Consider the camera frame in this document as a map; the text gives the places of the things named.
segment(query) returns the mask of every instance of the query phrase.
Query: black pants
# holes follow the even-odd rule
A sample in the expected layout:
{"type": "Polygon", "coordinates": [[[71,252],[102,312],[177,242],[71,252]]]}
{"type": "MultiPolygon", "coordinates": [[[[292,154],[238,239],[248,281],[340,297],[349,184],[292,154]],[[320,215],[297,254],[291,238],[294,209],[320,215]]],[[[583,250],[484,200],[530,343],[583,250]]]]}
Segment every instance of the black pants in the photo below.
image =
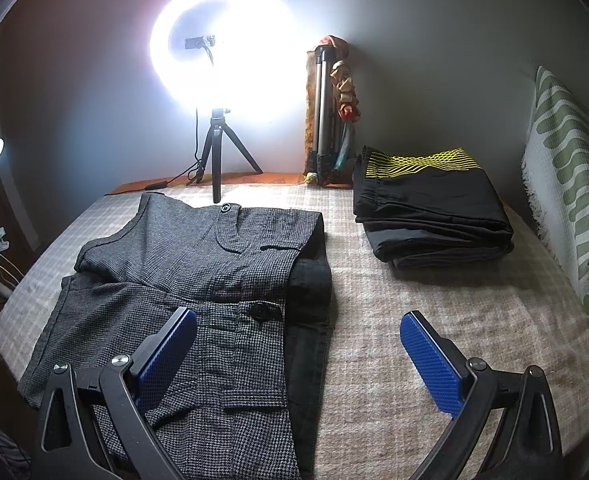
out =
{"type": "Polygon", "coordinates": [[[398,267],[452,265],[508,254],[513,229],[481,168],[425,168],[366,178],[372,148],[354,167],[354,214],[374,255],[398,267]]]}
{"type": "Polygon", "coordinates": [[[294,452],[301,478],[312,478],[329,348],[331,272],[323,222],[294,263],[288,281],[284,359],[294,452]]]}

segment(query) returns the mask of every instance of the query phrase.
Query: bed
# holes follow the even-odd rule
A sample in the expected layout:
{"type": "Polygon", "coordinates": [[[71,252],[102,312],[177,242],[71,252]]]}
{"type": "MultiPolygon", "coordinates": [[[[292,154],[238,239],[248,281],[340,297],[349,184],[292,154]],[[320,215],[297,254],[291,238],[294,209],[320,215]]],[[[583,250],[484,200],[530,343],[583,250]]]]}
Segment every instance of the bed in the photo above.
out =
{"type": "MultiPolygon", "coordinates": [[[[223,202],[323,213],[333,275],[335,329],[325,376],[315,475],[319,479],[409,478],[449,422],[399,341],[399,320],[420,310],[468,357],[521,373],[538,364],[555,401],[564,452],[589,434],[589,317],[535,234],[512,210],[514,251],[501,260],[441,269],[395,270],[378,261],[354,222],[352,192],[304,185],[223,186],[223,202]]],[[[192,206],[210,187],[170,188],[192,206]]],[[[118,231],[140,193],[97,200],[54,241],[0,313],[0,352],[17,381],[81,246],[118,231]]],[[[490,443],[492,416],[462,478],[490,443]]]]}

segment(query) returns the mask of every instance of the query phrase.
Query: folded black clothing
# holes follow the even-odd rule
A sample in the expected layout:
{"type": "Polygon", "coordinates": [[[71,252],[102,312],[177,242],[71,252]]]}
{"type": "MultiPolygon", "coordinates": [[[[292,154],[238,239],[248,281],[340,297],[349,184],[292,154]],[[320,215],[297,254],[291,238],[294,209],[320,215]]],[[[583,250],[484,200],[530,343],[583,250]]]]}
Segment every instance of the folded black clothing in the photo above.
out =
{"type": "Polygon", "coordinates": [[[396,266],[508,254],[513,229],[485,171],[461,148],[427,157],[368,146],[354,167],[354,214],[373,252],[396,266]]]}
{"type": "Polygon", "coordinates": [[[423,229],[371,230],[363,225],[374,255],[396,267],[449,266],[466,262],[494,260],[513,249],[504,246],[464,243],[456,238],[439,237],[423,229]]]}

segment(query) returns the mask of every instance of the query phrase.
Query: white pillow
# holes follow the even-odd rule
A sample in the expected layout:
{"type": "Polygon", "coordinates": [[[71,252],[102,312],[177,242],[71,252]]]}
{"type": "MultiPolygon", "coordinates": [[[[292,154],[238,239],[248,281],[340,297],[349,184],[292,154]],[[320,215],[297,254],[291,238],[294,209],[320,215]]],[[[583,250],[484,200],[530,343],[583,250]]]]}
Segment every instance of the white pillow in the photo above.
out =
{"type": "Polygon", "coordinates": [[[589,108],[543,67],[523,180],[539,236],[589,314],[589,108]]]}

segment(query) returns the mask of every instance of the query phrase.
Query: blue gripper pad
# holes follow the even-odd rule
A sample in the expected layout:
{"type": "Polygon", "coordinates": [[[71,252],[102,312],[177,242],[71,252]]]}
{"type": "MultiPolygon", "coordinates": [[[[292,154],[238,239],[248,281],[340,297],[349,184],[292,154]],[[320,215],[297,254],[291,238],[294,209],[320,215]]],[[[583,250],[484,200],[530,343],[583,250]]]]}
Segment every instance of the blue gripper pad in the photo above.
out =
{"type": "Polygon", "coordinates": [[[134,404],[141,413],[156,408],[196,338],[196,314],[187,310],[137,377],[134,404]]]}
{"type": "Polygon", "coordinates": [[[411,313],[401,319],[401,342],[421,375],[437,408],[453,417],[463,407],[461,378],[441,349],[411,313]]]}

